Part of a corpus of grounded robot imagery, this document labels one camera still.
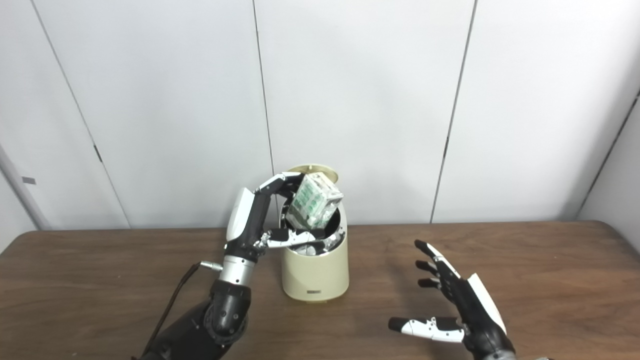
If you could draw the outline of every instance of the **cream trash can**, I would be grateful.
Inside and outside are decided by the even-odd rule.
[[[334,183],[338,175],[322,165],[302,165],[290,171],[324,172]],[[280,227],[290,202],[280,210]],[[342,203],[333,214],[326,230],[327,239],[313,245],[298,245],[284,249],[282,256],[282,288],[293,299],[306,302],[324,302],[344,294],[349,287],[349,252],[347,242],[347,216]]]

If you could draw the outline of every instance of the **wooden table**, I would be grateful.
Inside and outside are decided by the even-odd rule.
[[[477,272],[519,359],[640,359],[640,261],[599,222],[379,225],[349,228],[351,286],[305,304],[280,285],[280,254],[253,274],[249,329],[225,360],[470,359],[462,345],[387,329],[390,316],[455,315],[421,289],[420,238],[462,276]],[[221,261],[224,230],[33,232],[0,256],[0,359],[138,356],[177,281]],[[168,323],[207,296],[199,270]]]

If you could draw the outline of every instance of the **white wall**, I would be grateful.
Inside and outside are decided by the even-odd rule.
[[[473,1],[256,1],[276,171],[323,163],[354,224],[429,222]]]
[[[44,229],[128,227],[29,1],[0,1],[0,146]]]
[[[574,219],[640,88],[640,2],[478,2],[434,222]]]
[[[613,226],[640,251],[640,106],[636,105],[587,201],[581,220]]]
[[[0,171],[0,253],[22,233],[36,227]]]
[[[36,5],[132,227],[224,226],[273,175],[250,0]]]
[[[479,1],[453,118],[473,0],[35,4],[0,2],[0,161],[44,228],[224,226],[308,162],[352,224],[572,219],[640,88],[635,0]]]

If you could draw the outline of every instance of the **robot finger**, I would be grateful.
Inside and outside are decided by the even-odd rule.
[[[415,245],[415,247],[417,247],[420,251],[425,253],[427,256],[429,256],[433,260],[436,260],[437,257],[442,256],[442,254],[439,251],[437,251],[434,247],[430,246],[428,243],[422,240],[415,240],[413,244]]]
[[[393,331],[434,341],[461,343],[465,337],[465,332],[456,323],[456,318],[433,317],[429,320],[391,318],[388,326]]]
[[[445,258],[438,259],[436,267],[441,279],[460,279],[460,274]]]
[[[421,288],[436,288],[440,289],[442,285],[440,284],[440,279],[430,278],[430,279],[418,279],[418,286]]]
[[[438,267],[434,263],[430,263],[429,261],[416,260],[415,267],[417,267],[420,270],[428,271],[435,276],[438,276],[438,277],[440,276],[438,274]]]

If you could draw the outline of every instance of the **white robotic finger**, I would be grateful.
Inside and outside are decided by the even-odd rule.
[[[403,334],[447,343],[461,343],[464,330],[455,324],[455,318],[389,319],[389,329]]]
[[[266,247],[269,247],[269,248],[290,247],[293,245],[301,245],[301,244],[311,243],[318,240],[312,233],[308,231],[296,233],[296,231],[293,231],[291,229],[289,229],[289,237],[284,241],[271,240],[269,233],[264,233],[262,237],[263,237],[262,241],[264,242]]]
[[[418,249],[420,249],[420,251],[427,254],[436,265],[438,263],[445,265],[449,269],[449,271],[453,274],[453,276],[460,278],[460,274],[458,274],[456,269],[453,266],[451,266],[449,261],[438,250],[436,250],[436,248],[434,248],[430,243],[426,243],[422,240],[415,240],[414,244]]]

